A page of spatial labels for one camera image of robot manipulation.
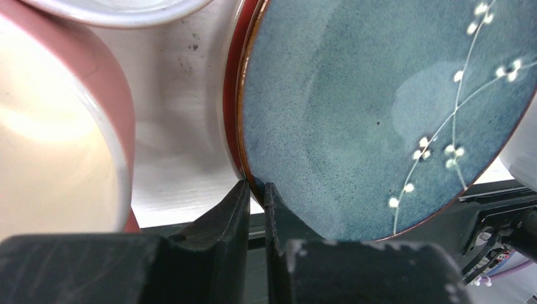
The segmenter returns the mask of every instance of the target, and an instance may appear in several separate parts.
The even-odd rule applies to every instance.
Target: black cable
[[[472,282],[479,274],[483,273],[487,267],[490,266],[490,264],[492,263],[492,261],[496,260],[500,255],[508,252],[509,249],[508,248],[504,248],[503,250],[500,250],[498,251],[497,254],[495,254],[491,259],[490,261],[487,262],[487,264],[481,266],[480,268],[474,270],[471,274],[467,275],[464,279],[462,279],[462,282],[465,284],[465,285],[468,285],[470,282]]]
[[[492,232],[492,235],[488,238],[487,243],[479,252],[479,254],[473,258],[463,269],[462,269],[462,275],[466,276],[470,270],[472,270],[481,260],[492,250],[492,247],[496,244],[498,241],[498,233],[496,231]]]

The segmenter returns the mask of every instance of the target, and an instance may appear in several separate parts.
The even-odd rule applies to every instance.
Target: blue plate
[[[325,238],[382,239],[457,198],[537,84],[535,0],[271,0],[239,88],[261,193]]]

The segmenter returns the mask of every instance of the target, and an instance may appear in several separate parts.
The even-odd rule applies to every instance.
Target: white bowl
[[[212,0],[22,0],[52,15],[97,27],[139,29],[181,19]]]

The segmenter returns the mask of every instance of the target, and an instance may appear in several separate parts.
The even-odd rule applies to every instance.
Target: purple cable
[[[515,266],[511,269],[507,269],[506,271],[502,271],[502,272],[499,272],[497,274],[493,274],[490,277],[491,280],[496,280],[496,279],[499,279],[501,277],[505,277],[505,276],[508,276],[510,274],[513,274],[517,271],[520,271],[528,266],[530,266],[531,264],[533,264],[533,262],[531,260],[528,260],[528,261],[525,261],[524,263],[518,265],[518,266]]]

